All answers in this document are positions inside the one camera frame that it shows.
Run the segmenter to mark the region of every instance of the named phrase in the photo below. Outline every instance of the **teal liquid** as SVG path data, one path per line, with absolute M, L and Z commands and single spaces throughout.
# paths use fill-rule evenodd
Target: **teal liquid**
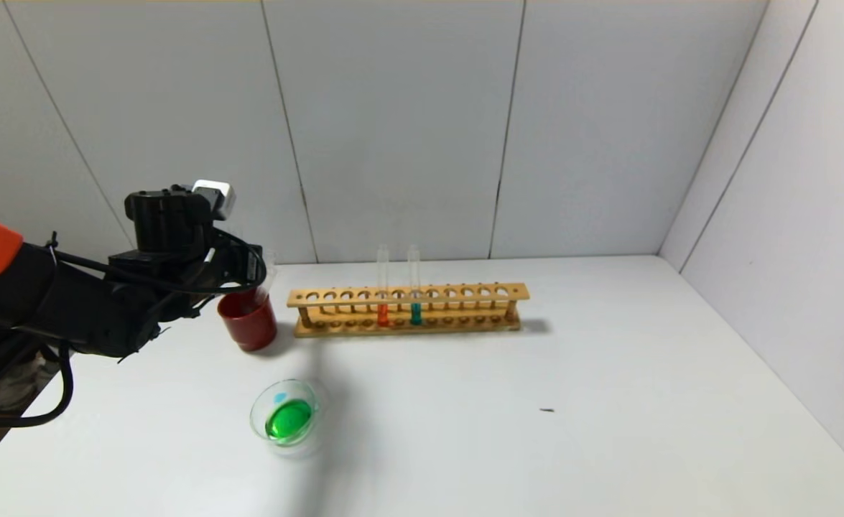
M 412 304 L 412 319 L 409 323 L 413 325 L 422 324 L 422 304 Z
M 290 444 L 307 431 L 312 416 L 310 404 L 300 399 L 288 400 L 265 420 L 265 434 L 278 444 Z

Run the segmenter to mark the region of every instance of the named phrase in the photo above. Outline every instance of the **white table surface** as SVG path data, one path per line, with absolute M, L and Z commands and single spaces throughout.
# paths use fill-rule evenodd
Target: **white table surface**
M 524 330 L 294 340 L 289 289 L 375 278 L 282 267 L 264 353 L 211 305 L 122 364 L 74 357 L 67 412 L 0 445 L 0 515 L 844 515 L 844 452 L 660 258 L 424 262 L 425 284 L 526 282 Z M 332 394 L 307 459 L 249 428 L 288 377 Z

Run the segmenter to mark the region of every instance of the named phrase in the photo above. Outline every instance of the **test tube rack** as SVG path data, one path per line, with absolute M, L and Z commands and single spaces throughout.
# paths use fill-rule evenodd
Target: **test tube rack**
M 287 298 L 300 318 L 295 337 L 398 336 L 447 332 L 520 330 L 517 302 L 529 300 L 524 284 L 424 285 L 389 288 L 385 297 L 369 287 L 295 289 Z M 389 324 L 378 324 L 378 305 L 386 299 Z M 422 324 L 412 325 L 412 304 L 422 304 Z

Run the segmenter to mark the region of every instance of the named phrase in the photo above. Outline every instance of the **test tube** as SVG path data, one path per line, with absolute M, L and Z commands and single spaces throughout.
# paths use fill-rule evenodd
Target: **test tube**
M 389 297 L 389 249 L 386 249 L 385 244 L 381 244 L 380 248 L 376 249 L 376 296 L 379 302 L 376 305 L 376 324 L 380 327 L 389 326 L 389 308 L 386 305 L 386 298 Z
M 418 246 L 409 246 L 409 296 L 412 298 L 412 319 L 413 325 L 422 324 L 422 304 L 419 298 L 422 297 L 422 282 L 419 280 L 419 249 Z

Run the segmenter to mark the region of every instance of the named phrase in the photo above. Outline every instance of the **petri dish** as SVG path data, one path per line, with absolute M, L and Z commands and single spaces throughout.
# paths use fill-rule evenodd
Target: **petri dish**
M 265 388 L 250 410 L 250 427 L 278 449 L 301 447 L 316 428 L 320 402 L 313 388 L 286 379 Z

